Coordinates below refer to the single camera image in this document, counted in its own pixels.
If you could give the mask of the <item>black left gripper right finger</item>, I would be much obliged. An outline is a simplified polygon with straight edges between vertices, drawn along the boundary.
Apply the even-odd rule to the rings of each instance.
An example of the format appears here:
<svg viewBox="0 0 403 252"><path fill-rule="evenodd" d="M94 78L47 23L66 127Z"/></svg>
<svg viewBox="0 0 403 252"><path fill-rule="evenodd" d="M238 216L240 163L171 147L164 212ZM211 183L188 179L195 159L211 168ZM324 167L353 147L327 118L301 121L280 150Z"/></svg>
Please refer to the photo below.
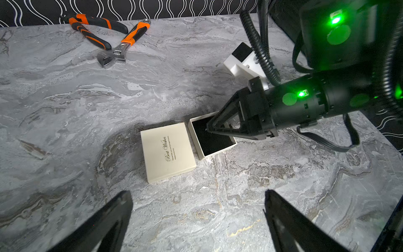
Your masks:
<svg viewBox="0 0 403 252"><path fill-rule="evenodd" d="M265 192L267 224L277 252L346 252L274 190Z"/></svg>

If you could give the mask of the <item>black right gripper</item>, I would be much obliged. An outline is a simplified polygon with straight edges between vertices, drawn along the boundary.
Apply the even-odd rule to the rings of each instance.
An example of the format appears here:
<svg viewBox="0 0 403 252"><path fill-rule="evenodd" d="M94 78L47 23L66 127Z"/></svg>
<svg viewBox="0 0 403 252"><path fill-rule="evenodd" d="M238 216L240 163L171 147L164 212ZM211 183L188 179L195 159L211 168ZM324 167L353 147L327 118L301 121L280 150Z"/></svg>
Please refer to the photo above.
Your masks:
<svg viewBox="0 0 403 252"><path fill-rule="evenodd" d="M280 129L307 126L367 106L372 99L368 73L317 73L263 89L259 77L238 90L207 123L209 133L264 140Z"/></svg>

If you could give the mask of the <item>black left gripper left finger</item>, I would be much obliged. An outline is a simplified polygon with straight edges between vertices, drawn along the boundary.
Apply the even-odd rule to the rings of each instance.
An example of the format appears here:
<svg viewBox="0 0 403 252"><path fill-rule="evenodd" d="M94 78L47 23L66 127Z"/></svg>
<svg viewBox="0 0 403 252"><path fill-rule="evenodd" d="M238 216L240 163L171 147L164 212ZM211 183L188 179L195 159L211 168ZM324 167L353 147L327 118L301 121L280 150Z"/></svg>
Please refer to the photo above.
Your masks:
<svg viewBox="0 0 403 252"><path fill-rule="evenodd" d="M119 252L129 226L133 201L121 191L76 231L50 249L51 252Z"/></svg>

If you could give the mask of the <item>cream jewelry box drawer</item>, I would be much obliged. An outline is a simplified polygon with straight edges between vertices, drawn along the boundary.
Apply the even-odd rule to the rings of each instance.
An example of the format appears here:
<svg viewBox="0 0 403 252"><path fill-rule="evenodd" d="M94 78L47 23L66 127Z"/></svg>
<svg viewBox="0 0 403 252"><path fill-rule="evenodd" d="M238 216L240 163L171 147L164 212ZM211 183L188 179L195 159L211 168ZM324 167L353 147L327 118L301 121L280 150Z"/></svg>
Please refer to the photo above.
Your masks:
<svg viewBox="0 0 403 252"><path fill-rule="evenodd" d="M199 160L212 157L237 145L233 136L213 134L207 131L207 124L216 114L217 112L213 112L189 120L188 129Z"/></svg>

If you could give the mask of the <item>cream jewelry box sleeve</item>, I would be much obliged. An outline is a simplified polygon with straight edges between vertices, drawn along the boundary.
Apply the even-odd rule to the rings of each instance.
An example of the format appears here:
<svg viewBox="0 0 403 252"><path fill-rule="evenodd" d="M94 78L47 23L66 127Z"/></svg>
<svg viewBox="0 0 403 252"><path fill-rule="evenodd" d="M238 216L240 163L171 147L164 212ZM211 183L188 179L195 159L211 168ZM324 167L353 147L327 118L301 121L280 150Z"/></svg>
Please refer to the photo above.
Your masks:
<svg viewBox="0 0 403 252"><path fill-rule="evenodd" d="M148 183L196 168L185 123L141 131L141 140Z"/></svg>

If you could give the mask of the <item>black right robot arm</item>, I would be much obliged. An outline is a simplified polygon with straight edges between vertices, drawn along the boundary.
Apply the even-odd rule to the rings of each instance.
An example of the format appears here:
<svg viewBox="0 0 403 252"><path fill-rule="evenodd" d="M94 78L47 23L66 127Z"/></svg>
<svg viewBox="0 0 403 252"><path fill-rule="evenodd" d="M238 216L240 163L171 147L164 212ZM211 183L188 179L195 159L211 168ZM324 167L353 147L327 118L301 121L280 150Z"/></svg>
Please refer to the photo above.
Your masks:
<svg viewBox="0 0 403 252"><path fill-rule="evenodd" d="M240 20L264 77L250 80L208 122L209 133L263 140L342 116L351 147L360 138L349 113L380 105L403 118L402 1L308 1L292 63L300 78L282 83L268 45L268 1L258 3L259 28Z"/></svg>

